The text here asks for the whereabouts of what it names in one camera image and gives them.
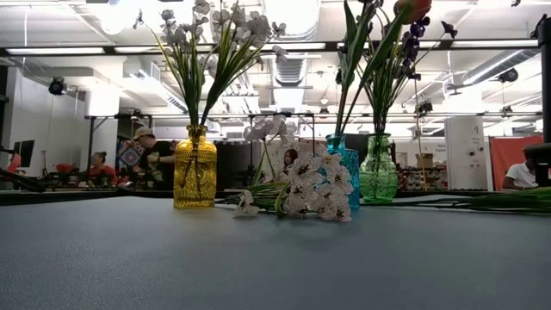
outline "cap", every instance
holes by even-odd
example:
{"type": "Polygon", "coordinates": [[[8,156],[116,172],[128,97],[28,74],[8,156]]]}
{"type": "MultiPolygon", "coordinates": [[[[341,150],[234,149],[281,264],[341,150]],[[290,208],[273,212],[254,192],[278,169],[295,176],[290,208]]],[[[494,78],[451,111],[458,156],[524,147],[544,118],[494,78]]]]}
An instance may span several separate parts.
{"type": "Polygon", "coordinates": [[[138,130],[136,130],[136,133],[134,134],[134,139],[136,140],[139,137],[142,137],[148,134],[153,134],[153,131],[149,127],[145,127],[145,126],[140,127],[138,128],[138,130]]]}

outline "artificial flower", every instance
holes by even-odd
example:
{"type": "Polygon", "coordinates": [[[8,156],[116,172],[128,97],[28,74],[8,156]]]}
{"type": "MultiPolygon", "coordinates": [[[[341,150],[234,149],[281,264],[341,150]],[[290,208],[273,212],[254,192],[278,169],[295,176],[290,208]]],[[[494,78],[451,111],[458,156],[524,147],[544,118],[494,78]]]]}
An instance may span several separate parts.
{"type": "Polygon", "coordinates": [[[335,208],[337,220],[342,222],[352,221],[350,217],[350,204],[347,196],[337,195],[333,197],[331,207],[335,208]]]}
{"type": "Polygon", "coordinates": [[[334,175],[327,177],[327,180],[335,186],[335,190],[344,195],[348,195],[354,191],[352,184],[350,183],[350,179],[350,172],[342,165],[339,166],[334,175]]]}
{"type": "Polygon", "coordinates": [[[318,173],[320,161],[318,157],[299,156],[290,166],[289,177],[294,183],[306,186],[321,183],[323,177],[318,173]]]}
{"type": "Polygon", "coordinates": [[[163,21],[168,21],[168,20],[171,20],[172,18],[174,18],[174,11],[172,9],[165,9],[162,13],[161,13],[161,18],[163,18],[163,21]]]}
{"type": "Polygon", "coordinates": [[[246,141],[266,140],[266,136],[268,136],[273,127],[274,123],[272,121],[261,120],[253,127],[245,128],[243,137],[246,141]]]}
{"type": "Polygon", "coordinates": [[[208,14],[210,11],[210,4],[208,4],[207,0],[195,0],[193,11],[201,14],[208,14]]]}
{"type": "Polygon", "coordinates": [[[214,11],[212,15],[213,31],[220,32],[220,28],[222,27],[222,25],[224,25],[224,23],[230,20],[230,17],[230,12],[225,9],[223,9],[222,11],[214,11]]]}
{"type": "Polygon", "coordinates": [[[287,24],[281,23],[279,26],[277,26],[276,22],[272,22],[272,30],[274,30],[274,34],[276,37],[280,37],[282,35],[285,35],[285,29],[287,28],[287,24]]]}
{"type": "Polygon", "coordinates": [[[327,148],[323,145],[318,145],[318,150],[316,151],[316,153],[321,158],[321,167],[325,169],[327,176],[334,177],[341,166],[341,155],[338,152],[330,154],[327,151],[327,148]]]}
{"type": "Polygon", "coordinates": [[[287,61],[287,57],[285,55],[288,55],[288,52],[286,50],[279,46],[273,46],[272,51],[275,52],[275,62],[277,64],[287,61]]]}
{"type": "Polygon", "coordinates": [[[258,213],[260,210],[259,207],[252,206],[254,198],[250,191],[246,190],[243,192],[239,199],[239,204],[233,211],[234,216],[253,216],[258,213]]]}

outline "ceiling light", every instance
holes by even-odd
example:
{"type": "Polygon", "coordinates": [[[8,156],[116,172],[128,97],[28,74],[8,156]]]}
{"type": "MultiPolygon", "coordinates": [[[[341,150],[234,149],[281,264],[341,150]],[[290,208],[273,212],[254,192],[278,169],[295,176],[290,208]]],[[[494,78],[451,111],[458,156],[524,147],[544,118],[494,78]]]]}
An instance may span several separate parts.
{"type": "Polygon", "coordinates": [[[452,48],[465,47],[537,47],[537,40],[455,40],[452,42],[452,48]]]}
{"type": "Polygon", "coordinates": [[[421,40],[419,42],[419,47],[420,48],[431,48],[431,47],[438,48],[438,47],[440,47],[440,42],[421,40]]]}
{"type": "MultiPolygon", "coordinates": [[[[262,59],[276,59],[275,55],[263,55],[261,56],[262,59]]],[[[301,54],[301,55],[285,55],[285,58],[287,59],[321,59],[320,54],[301,54]]]]}
{"type": "Polygon", "coordinates": [[[325,43],[316,43],[316,42],[304,42],[304,43],[284,43],[280,42],[277,44],[266,44],[262,47],[263,51],[268,51],[272,49],[274,46],[279,46],[286,51],[293,51],[293,50],[323,50],[325,49],[325,43]]]}
{"type": "Polygon", "coordinates": [[[11,55],[69,55],[69,54],[103,54],[101,47],[52,47],[52,48],[8,48],[6,49],[11,55]]]}

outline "fluorescent light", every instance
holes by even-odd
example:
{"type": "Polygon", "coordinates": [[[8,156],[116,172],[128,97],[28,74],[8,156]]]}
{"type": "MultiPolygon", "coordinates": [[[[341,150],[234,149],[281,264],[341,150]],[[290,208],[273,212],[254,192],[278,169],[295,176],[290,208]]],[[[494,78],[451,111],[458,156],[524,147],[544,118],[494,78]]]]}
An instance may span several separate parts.
{"type": "Polygon", "coordinates": [[[117,53],[160,53],[161,49],[158,46],[126,46],[115,47],[117,53]]]}
{"type": "Polygon", "coordinates": [[[8,48],[12,55],[67,55],[67,54],[103,54],[101,47],[50,47],[50,48],[8,48]]]}
{"type": "Polygon", "coordinates": [[[431,48],[433,46],[434,46],[434,48],[440,47],[440,42],[438,42],[438,41],[424,41],[424,40],[419,42],[419,47],[421,47],[421,48],[431,48]]]}
{"type": "Polygon", "coordinates": [[[474,81],[476,81],[477,79],[479,79],[480,77],[482,77],[483,75],[487,74],[489,71],[493,70],[495,67],[497,67],[498,65],[501,65],[503,64],[505,61],[517,56],[519,53],[521,53],[523,50],[518,50],[514,53],[512,53],[511,55],[505,57],[504,59],[501,59],[500,61],[494,63],[493,65],[489,65],[485,70],[479,72],[478,74],[475,74],[474,76],[466,79],[465,81],[463,81],[463,83],[465,85],[470,85],[472,84],[474,81]]]}
{"type": "Polygon", "coordinates": [[[309,43],[309,42],[304,42],[304,43],[285,43],[285,42],[280,42],[280,43],[276,43],[276,44],[266,44],[265,46],[262,47],[262,50],[263,51],[271,51],[272,47],[274,46],[279,46],[287,51],[292,51],[292,50],[323,50],[325,49],[325,43],[309,43]]]}
{"type": "Polygon", "coordinates": [[[452,47],[537,47],[537,40],[456,40],[452,47]]]}
{"type": "MultiPolygon", "coordinates": [[[[276,59],[275,55],[263,55],[261,56],[262,59],[276,59]]],[[[302,55],[285,55],[285,58],[287,59],[321,59],[321,55],[315,54],[302,54],[302,55]]]]}

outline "white wall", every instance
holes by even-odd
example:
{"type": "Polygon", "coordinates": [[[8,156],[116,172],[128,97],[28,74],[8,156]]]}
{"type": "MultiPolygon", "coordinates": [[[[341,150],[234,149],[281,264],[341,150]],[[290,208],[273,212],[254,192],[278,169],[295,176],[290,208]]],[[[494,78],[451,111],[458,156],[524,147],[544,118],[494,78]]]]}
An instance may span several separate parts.
{"type": "Polygon", "coordinates": [[[34,140],[31,165],[23,169],[29,176],[41,176],[42,151],[48,171],[55,171],[56,164],[79,163],[84,102],[50,95],[45,85],[24,77],[15,67],[9,68],[7,93],[3,145],[13,148],[17,141],[34,140]]]}

